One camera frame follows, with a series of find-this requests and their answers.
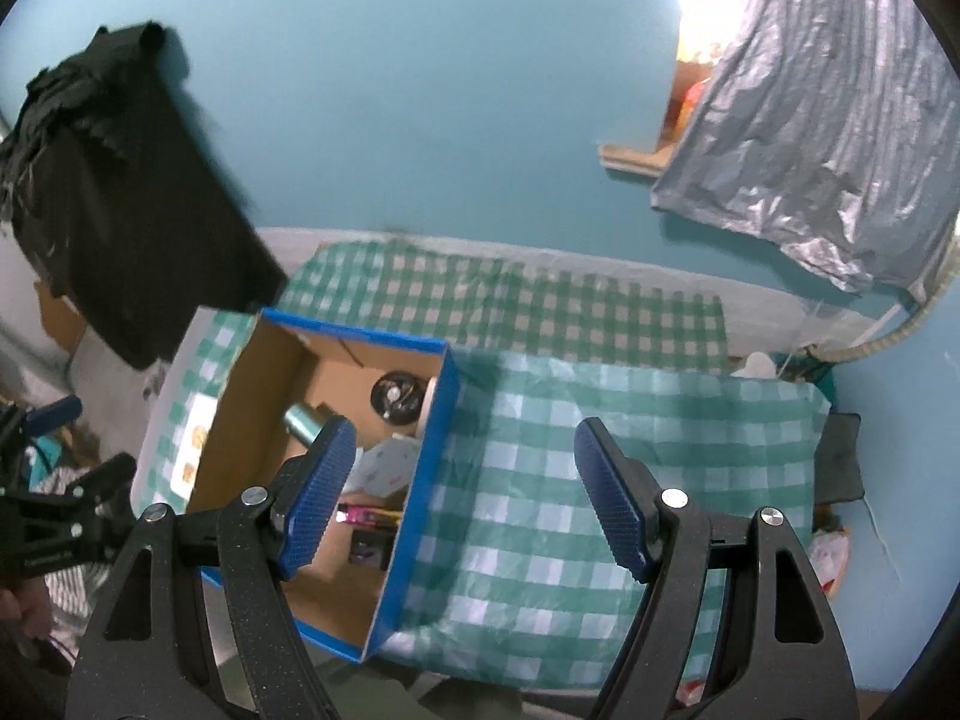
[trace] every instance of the green fabric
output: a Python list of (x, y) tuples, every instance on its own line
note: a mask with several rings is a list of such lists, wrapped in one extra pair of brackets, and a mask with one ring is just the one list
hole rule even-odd
[[(628, 455), (702, 506), (774, 505), (798, 533), (809, 529), (827, 410), (816, 389), (639, 367), (723, 370), (715, 298), (372, 242), (320, 252), (278, 307), (472, 347), (455, 349), (461, 396), (386, 650), (399, 661), (525, 688), (601, 685), (641, 588), (613, 563), (573, 469), (583, 416), (601, 416)], [(179, 384), (141, 509), (184, 508), (168, 480), (191, 398), (219, 395), (252, 322), (216, 314)], [(710, 576), (689, 676), (706, 669), (721, 583)]]

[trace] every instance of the blue wall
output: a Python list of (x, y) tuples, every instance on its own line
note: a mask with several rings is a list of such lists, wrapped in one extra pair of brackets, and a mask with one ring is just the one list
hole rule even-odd
[(258, 225), (559, 248), (851, 303), (599, 166), (599, 143), (655, 141), (677, 0), (20, 0), (0, 112), (13, 122), (27, 81), (101, 23), (147, 19), (176, 30), (164, 72)]
[(960, 581), (960, 284), (915, 336), (835, 376), (840, 409), (863, 418), (857, 451), (890, 559), (862, 502), (837, 507), (853, 555), (834, 611), (857, 684), (890, 689)]

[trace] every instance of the silver curtain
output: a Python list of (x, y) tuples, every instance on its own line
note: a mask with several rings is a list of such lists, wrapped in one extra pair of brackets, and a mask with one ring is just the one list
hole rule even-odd
[(924, 302), (958, 170), (960, 80), (912, 0), (751, 0), (651, 204)]

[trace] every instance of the black cloth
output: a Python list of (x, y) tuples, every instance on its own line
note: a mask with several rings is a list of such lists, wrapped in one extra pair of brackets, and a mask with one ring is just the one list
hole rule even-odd
[(0, 143), (0, 215), (54, 295), (133, 367), (172, 360), (198, 306), (272, 305), (286, 278), (155, 70), (156, 23), (97, 31), (28, 85)]

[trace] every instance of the white baseboard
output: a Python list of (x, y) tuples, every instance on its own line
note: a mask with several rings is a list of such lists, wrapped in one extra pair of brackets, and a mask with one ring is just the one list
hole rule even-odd
[[(297, 227), (266, 227), (257, 232), (287, 274), (312, 257), (320, 245), (342, 241), (385, 241), (397, 237), (389, 233)], [(445, 253), (502, 257), (551, 271), (606, 275), (640, 282), (645, 288), (660, 288), (665, 292), (680, 290), (717, 295), (723, 302), (728, 350), (734, 357), (752, 351), (792, 351), (810, 343), (827, 343), (834, 348), (852, 346), (872, 338), (890, 319), (871, 319), (856, 311), (812, 303), (780, 290), (657, 265), (457, 238), (405, 235), (403, 239)]]

